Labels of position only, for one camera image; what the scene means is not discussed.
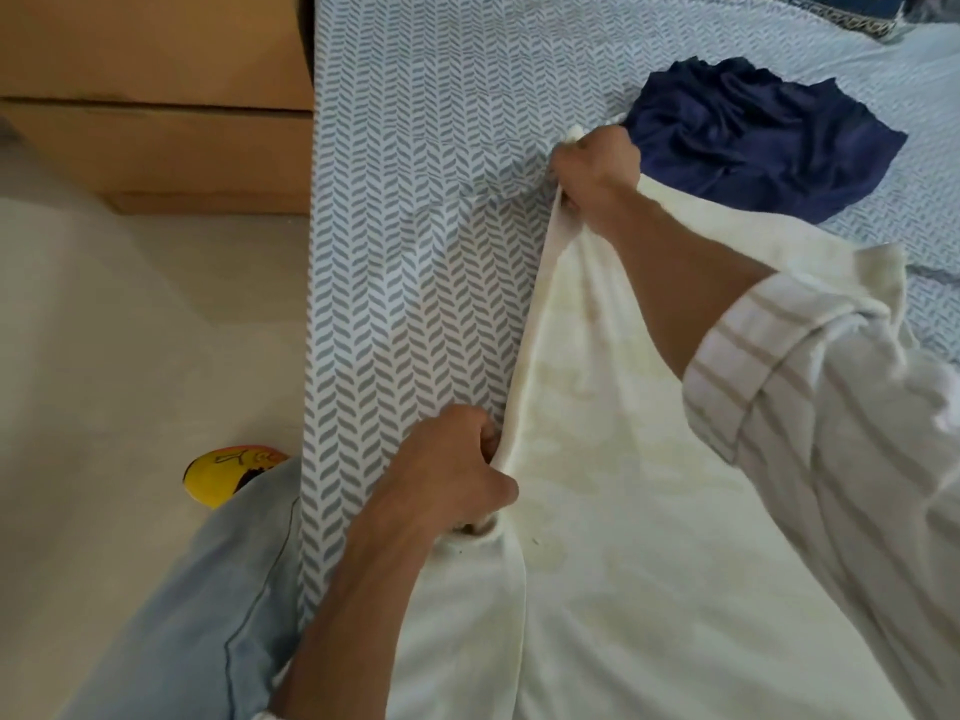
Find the person's left hand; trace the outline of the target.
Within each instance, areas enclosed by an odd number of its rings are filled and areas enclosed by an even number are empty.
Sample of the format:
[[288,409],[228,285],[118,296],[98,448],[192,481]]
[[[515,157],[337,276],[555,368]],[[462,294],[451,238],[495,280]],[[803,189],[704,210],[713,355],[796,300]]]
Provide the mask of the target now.
[[429,539],[465,527],[469,416],[452,404],[417,423],[378,481],[367,507]]

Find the person's right hand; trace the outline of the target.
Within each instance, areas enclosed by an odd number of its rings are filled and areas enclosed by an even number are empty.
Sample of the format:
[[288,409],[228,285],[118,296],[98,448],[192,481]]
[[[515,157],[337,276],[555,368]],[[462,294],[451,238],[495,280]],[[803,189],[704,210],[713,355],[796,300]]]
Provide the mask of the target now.
[[591,204],[582,219],[597,234],[609,238],[627,227],[629,213],[641,198],[641,152],[620,124],[597,127],[581,138],[586,138],[593,164]]

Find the cream white garment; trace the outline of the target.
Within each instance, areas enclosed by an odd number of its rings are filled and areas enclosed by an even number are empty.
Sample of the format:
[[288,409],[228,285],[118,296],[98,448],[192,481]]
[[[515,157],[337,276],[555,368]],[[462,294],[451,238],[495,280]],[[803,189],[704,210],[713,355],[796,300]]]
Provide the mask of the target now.
[[494,465],[437,541],[387,720],[912,720],[750,483],[690,430],[616,253],[556,196]]

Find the person's right forearm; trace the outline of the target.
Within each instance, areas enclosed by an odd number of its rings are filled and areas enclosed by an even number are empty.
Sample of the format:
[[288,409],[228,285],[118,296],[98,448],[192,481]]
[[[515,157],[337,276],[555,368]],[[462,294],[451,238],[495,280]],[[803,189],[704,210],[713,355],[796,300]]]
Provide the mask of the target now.
[[583,217],[613,247],[656,351],[683,379],[714,326],[776,271],[691,231],[636,188],[603,182],[599,192]]

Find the person's left forearm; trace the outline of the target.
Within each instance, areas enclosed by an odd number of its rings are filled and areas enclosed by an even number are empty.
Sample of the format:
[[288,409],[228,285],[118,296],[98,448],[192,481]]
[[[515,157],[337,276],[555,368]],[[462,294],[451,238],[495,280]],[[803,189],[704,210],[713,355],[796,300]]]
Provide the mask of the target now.
[[373,498],[269,703],[277,720],[385,720],[403,619],[447,506],[403,491]]

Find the herringbone patterned bed sheet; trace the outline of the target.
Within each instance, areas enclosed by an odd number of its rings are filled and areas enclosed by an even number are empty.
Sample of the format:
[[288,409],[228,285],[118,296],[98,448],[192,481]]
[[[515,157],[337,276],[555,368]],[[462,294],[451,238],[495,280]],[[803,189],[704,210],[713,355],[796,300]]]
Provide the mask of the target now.
[[834,79],[908,135],[826,223],[909,256],[907,316],[960,366],[960,22],[878,41],[786,0],[315,0],[301,624],[419,418],[503,415],[576,124],[618,119],[676,60]]

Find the navy blue garment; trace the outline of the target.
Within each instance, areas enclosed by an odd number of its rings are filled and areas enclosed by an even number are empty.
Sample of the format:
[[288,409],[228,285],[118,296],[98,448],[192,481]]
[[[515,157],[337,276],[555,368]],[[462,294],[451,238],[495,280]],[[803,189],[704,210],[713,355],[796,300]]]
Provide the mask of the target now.
[[834,78],[784,80],[744,57],[651,72],[621,125],[647,177],[811,225],[874,192],[908,139]]

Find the yellow shoe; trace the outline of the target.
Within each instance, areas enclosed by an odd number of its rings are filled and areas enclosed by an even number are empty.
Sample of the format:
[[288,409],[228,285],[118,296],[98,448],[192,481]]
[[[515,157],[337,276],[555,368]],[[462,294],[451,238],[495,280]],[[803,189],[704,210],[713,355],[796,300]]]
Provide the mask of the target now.
[[198,504],[215,510],[258,475],[288,459],[287,454],[267,445],[222,447],[193,459],[183,472],[181,483]]

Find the light blue jeans leg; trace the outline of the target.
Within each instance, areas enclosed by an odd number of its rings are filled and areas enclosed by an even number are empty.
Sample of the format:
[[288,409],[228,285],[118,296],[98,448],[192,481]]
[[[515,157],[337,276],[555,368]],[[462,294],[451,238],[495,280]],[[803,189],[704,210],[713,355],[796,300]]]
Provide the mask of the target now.
[[56,720],[253,720],[299,641],[302,462],[216,508]]

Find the dark blue patterned pillow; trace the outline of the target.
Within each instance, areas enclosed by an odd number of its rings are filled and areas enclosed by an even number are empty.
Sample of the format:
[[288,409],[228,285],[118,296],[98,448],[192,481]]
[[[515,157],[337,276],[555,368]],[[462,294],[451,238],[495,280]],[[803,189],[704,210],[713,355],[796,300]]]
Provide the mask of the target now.
[[903,21],[907,0],[770,0],[802,10],[834,26],[885,40]]

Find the striped white shirt sleeve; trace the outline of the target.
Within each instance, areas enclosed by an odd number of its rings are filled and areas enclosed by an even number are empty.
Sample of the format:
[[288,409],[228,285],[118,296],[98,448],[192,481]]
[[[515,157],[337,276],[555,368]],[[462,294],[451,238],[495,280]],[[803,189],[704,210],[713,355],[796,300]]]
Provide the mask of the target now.
[[682,398],[909,710],[960,720],[960,371],[881,302],[781,273],[707,332]]

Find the wooden drawer cabinet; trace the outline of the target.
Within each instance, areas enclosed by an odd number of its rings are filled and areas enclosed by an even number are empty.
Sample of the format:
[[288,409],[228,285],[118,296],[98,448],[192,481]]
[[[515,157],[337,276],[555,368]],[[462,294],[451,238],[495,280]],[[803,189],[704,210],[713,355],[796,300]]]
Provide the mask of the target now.
[[121,214],[306,215],[315,0],[0,0],[0,122]]

